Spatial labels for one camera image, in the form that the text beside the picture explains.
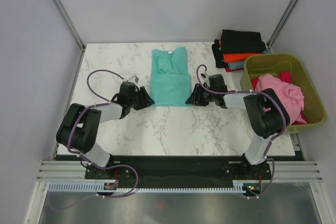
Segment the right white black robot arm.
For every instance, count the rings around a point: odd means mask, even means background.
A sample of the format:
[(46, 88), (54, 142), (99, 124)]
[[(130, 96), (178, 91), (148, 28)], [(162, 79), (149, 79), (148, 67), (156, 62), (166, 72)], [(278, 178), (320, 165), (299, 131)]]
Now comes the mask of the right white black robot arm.
[(186, 104), (208, 106), (213, 102), (222, 109), (242, 109), (254, 132), (249, 148), (244, 153), (247, 162), (240, 166), (241, 174), (248, 179), (259, 173), (259, 164), (267, 159), (267, 153), (276, 136), (283, 133), (290, 123), (290, 116), (275, 91), (228, 91), (221, 74), (202, 74), (204, 83), (197, 83)]

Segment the teal t shirt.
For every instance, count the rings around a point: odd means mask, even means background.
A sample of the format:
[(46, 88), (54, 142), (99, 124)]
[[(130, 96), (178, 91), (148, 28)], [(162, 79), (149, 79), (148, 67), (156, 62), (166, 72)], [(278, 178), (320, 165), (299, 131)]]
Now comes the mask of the teal t shirt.
[(152, 50), (150, 97), (155, 106), (186, 107), (191, 93), (186, 48)]

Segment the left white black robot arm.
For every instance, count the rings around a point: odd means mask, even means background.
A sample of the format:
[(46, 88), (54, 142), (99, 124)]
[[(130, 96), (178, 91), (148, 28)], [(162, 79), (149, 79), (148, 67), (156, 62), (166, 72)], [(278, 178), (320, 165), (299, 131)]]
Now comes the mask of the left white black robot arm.
[(97, 173), (103, 178), (111, 178), (115, 165), (111, 155), (97, 143), (101, 123), (125, 118), (132, 109), (138, 111), (154, 105), (145, 87), (124, 81), (119, 92), (106, 103), (84, 106), (73, 103), (69, 107), (56, 133), (56, 141), (69, 152), (83, 157), (97, 166)]

